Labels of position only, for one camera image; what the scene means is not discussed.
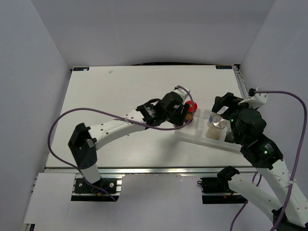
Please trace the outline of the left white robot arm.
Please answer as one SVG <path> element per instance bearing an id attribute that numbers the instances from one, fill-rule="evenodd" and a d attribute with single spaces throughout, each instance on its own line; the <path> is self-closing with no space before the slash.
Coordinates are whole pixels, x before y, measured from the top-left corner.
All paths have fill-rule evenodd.
<path id="1" fill-rule="evenodd" d="M 86 126 L 84 123 L 76 125 L 68 147 L 86 180 L 85 186 L 91 192 L 97 192 L 102 186 L 96 165 L 99 149 L 131 133 L 157 128 L 164 122 L 182 126 L 189 109 L 185 103 L 188 96 L 183 89 L 175 89 L 162 99 L 152 99 L 137 106 L 123 118 L 93 126 Z"/>

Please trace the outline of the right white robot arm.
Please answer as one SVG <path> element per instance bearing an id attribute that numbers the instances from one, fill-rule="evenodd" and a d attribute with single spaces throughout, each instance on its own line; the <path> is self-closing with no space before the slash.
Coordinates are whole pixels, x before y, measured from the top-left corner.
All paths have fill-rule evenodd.
<path id="1" fill-rule="evenodd" d="M 215 98 L 212 112 L 227 107 L 221 116 L 231 124 L 234 143 L 241 146 L 244 158 L 266 180 L 275 196 L 247 181 L 232 166 L 217 174 L 217 185 L 223 192 L 239 193 L 259 208 L 272 221 L 273 231 L 306 231 L 308 200 L 295 182 L 296 170 L 288 170 L 278 146 L 263 133 L 267 123 L 258 109 L 266 104 L 267 94 L 252 89 L 249 98 L 241 99 L 228 92 Z"/>

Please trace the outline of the white silver cap shaker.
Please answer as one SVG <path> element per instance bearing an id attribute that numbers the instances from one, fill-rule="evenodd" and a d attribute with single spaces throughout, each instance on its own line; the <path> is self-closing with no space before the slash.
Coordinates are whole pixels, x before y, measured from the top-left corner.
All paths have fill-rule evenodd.
<path id="1" fill-rule="evenodd" d="M 213 140 L 219 140 L 224 128 L 227 126 L 227 120 L 220 120 L 218 122 L 215 122 L 214 120 L 211 122 L 211 124 L 208 127 L 207 132 L 205 133 L 205 136 L 209 139 Z"/>

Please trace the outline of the blue label silver cap shaker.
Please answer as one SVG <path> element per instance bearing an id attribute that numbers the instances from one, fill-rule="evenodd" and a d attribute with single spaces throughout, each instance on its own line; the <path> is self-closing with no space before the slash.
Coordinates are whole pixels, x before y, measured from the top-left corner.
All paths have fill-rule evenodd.
<path id="1" fill-rule="evenodd" d="M 217 113 L 211 113 L 208 121 L 207 121 L 207 125 L 210 126 L 211 124 L 213 125 L 218 125 L 219 122 L 221 121 L 222 117 L 220 116 L 220 114 Z"/>

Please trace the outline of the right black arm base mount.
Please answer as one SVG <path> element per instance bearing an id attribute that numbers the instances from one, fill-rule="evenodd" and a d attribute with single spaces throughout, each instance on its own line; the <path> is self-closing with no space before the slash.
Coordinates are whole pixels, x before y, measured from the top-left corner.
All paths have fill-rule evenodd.
<path id="1" fill-rule="evenodd" d="M 218 177 L 200 178 L 197 184 L 201 188 L 204 205 L 243 204 L 246 201 L 243 196 L 225 186 Z"/>

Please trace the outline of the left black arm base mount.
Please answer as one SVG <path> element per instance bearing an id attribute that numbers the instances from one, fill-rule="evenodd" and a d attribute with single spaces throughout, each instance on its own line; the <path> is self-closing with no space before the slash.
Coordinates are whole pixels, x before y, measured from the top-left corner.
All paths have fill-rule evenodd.
<path id="1" fill-rule="evenodd" d="M 101 175 L 99 182 L 87 184 L 81 175 L 74 180 L 71 201 L 73 202 L 116 202 L 119 199 L 122 176 Z"/>

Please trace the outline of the red lid sauce jar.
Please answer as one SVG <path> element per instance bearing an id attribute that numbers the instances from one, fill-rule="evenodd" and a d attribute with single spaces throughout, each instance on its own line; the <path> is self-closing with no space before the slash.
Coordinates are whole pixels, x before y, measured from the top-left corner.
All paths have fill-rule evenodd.
<path id="1" fill-rule="evenodd" d="M 188 106 L 188 112 L 185 117 L 185 122 L 187 123 L 188 121 L 193 120 L 194 113 L 196 112 L 198 106 L 194 101 L 187 101 L 185 105 Z"/>

